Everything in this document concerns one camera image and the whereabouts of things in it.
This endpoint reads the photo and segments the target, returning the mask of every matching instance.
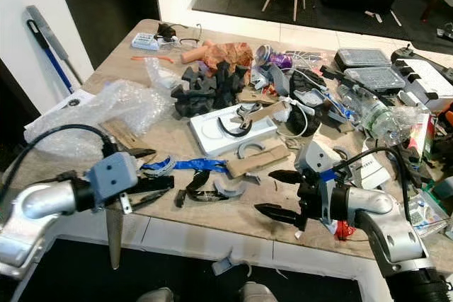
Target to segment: wooden table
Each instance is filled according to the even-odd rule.
[[[183,71],[187,68],[187,66],[182,65],[179,60],[179,54],[181,50],[185,49],[184,47],[159,52],[145,52],[130,47],[132,38],[138,32],[155,33],[157,24],[157,21],[152,20],[141,21],[113,50],[110,56],[98,67],[98,69],[96,69],[91,78],[84,84],[84,89],[96,94],[104,87],[106,82],[118,79],[128,79],[150,86],[151,84],[144,62],[132,61],[130,59],[130,57],[137,55],[167,55],[173,58],[176,63],[170,64],[161,61],[161,66],[175,71],[178,75],[182,75]],[[185,30],[179,27],[177,28],[177,32],[178,36],[181,38],[197,37],[199,33],[197,28],[188,28]],[[205,39],[211,39],[213,42],[247,42],[253,51],[256,51],[258,46],[266,43],[271,44],[277,51],[307,50],[307,48],[303,48],[303,42],[301,42],[300,46],[294,46],[208,30],[203,30],[202,32],[202,40]],[[327,58],[327,64],[332,62],[334,52],[323,52],[323,55]],[[328,81],[328,85],[334,86],[330,81]],[[351,154],[356,154],[362,149],[363,136],[357,132],[348,132],[345,134],[325,125],[321,125],[313,138],[330,146],[344,146]],[[155,124],[150,131],[142,137],[142,140],[148,143],[150,147],[157,150],[157,156],[155,158],[157,161],[165,159],[169,154],[175,155],[183,160],[203,156],[200,147],[197,145],[197,142],[190,131],[187,118],[176,119],[173,116],[167,117],[164,121]],[[301,141],[307,142],[309,139],[301,139]],[[279,137],[273,136],[263,140],[263,143],[267,147],[271,147],[283,144],[283,141]],[[279,182],[277,189],[275,189],[274,180],[267,176],[272,170],[294,169],[294,157],[295,154],[292,153],[288,159],[260,171],[259,175],[262,180],[261,185],[255,185],[251,182],[248,185],[248,189],[241,197],[220,202],[194,202],[187,198],[182,209],[176,208],[173,200],[177,191],[185,188],[185,186],[192,181],[193,171],[175,170],[172,173],[172,175],[175,176],[175,189],[165,194],[155,203],[135,211],[134,213],[158,219],[239,233],[247,236],[265,238],[268,240],[303,245],[309,248],[339,252],[345,255],[374,258],[368,242],[337,241],[318,221],[309,220],[306,231],[299,239],[296,239],[294,234],[297,230],[294,226],[273,221],[255,210],[253,207],[254,204],[264,202],[280,204],[288,209],[298,209],[298,198],[296,196],[297,187],[295,185]],[[235,158],[236,155],[234,155],[233,152],[217,157],[217,159],[227,160]],[[391,166],[386,159],[384,159],[383,155],[378,155],[378,159],[386,166],[390,173],[393,173]],[[61,158],[34,151],[25,159],[25,162],[13,183],[13,188],[21,189],[31,182],[44,178],[51,178],[53,175],[69,169],[83,171],[92,166],[92,164],[93,163],[89,161],[75,161],[74,159]],[[210,176],[208,183],[205,185],[206,188],[209,188],[207,190],[210,190],[215,178],[221,178],[225,182],[228,180],[225,174],[213,173]],[[235,185],[237,181],[238,180],[232,180],[230,183],[231,185]],[[401,200],[401,189],[397,183],[389,183],[386,189],[397,199]],[[119,209],[108,209],[110,255],[114,267],[117,267],[119,264],[121,223],[122,212]],[[365,240],[367,239],[367,236],[361,230],[357,230],[351,238],[355,240]],[[451,272],[453,268],[453,243],[451,240],[445,236],[435,234],[424,239],[424,242],[437,265],[437,268],[440,271]]]

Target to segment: blue tape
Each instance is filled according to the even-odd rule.
[[[144,164],[142,165],[142,169],[151,169],[151,170],[158,170],[163,168],[170,162],[170,157],[168,157],[165,161],[160,163],[152,163],[152,164]],[[173,169],[177,170],[185,170],[185,169],[193,169],[193,170],[211,170],[216,171],[218,173],[228,173],[228,169],[226,167],[226,161],[218,161],[215,159],[207,159],[207,158],[196,158],[191,159],[189,161],[179,161],[176,162],[175,167]]]
[[[335,171],[329,169],[320,173],[319,177],[321,177],[324,182],[327,182],[329,180],[335,180],[337,178],[337,175],[335,174]]]

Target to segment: bubble wrap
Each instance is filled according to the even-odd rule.
[[[65,107],[41,117],[24,132],[27,142],[43,132],[64,124],[87,124],[99,127],[112,118],[118,118],[140,136],[170,110],[174,100],[168,90],[160,87],[145,88],[131,81],[116,81],[106,86],[87,104]],[[100,158],[101,139],[91,132],[70,129],[43,139],[38,149],[60,156]]]

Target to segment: black cable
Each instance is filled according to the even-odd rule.
[[[410,223],[411,222],[411,215],[409,215],[409,197],[408,197],[408,189],[409,188],[408,188],[408,180],[407,180],[407,177],[406,177],[406,166],[404,165],[404,161],[403,161],[401,155],[398,152],[396,152],[395,150],[393,150],[391,148],[387,148],[385,146],[380,146],[379,148],[370,149],[370,150],[366,150],[366,151],[364,151],[362,153],[359,153],[358,155],[348,159],[347,161],[344,161],[341,164],[338,164],[338,165],[334,166],[332,168],[332,170],[333,171],[340,170],[341,168],[344,168],[344,167],[346,167],[346,166],[358,161],[359,159],[370,155],[371,153],[376,153],[376,152],[379,152],[379,151],[387,151],[387,152],[391,153],[396,159],[396,164],[398,164],[398,169],[399,169],[399,172],[401,174],[401,186],[403,187],[404,214],[406,216],[406,219]]]
[[[112,143],[107,134],[104,134],[101,130],[96,129],[95,127],[91,127],[90,125],[84,125],[84,124],[67,124],[67,125],[62,125],[60,127],[54,127],[53,129],[43,132],[38,137],[34,138],[34,140],[32,140],[17,157],[16,161],[13,164],[13,167],[11,168],[11,171],[9,172],[8,176],[6,176],[5,185],[3,186],[2,191],[0,191],[0,202],[2,202],[3,199],[5,198],[6,193],[9,190],[9,186],[13,182],[14,176],[16,175],[19,167],[21,166],[23,159],[25,158],[25,156],[27,156],[27,154],[31,151],[31,149],[33,149],[35,147],[35,145],[38,144],[40,141],[42,141],[45,137],[48,137],[49,135],[54,134],[55,132],[62,131],[62,130],[68,130],[68,129],[88,130],[88,131],[91,131],[91,132],[97,134],[102,139],[104,144]]]

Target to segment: plastic bag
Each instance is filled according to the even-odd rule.
[[[182,83],[180,77],[176,76],[171,70],[162,67],[157,58],[145,58],[144,61],[153,87],[172,89]]]
[[[30,129],[25,130],[25,140],[64,124],[87,124],[99,127],[112,118],[122,120],[135,135],[147,132],[173,107],[174,100],[160,89],[145,88],[131,81],[116,81],[106,86],[87,104],[65,107],[41,117]],[[61,156],[100,158],[101,141],[90,132],[71,129],[57,132],[43,139],[38,149]]]

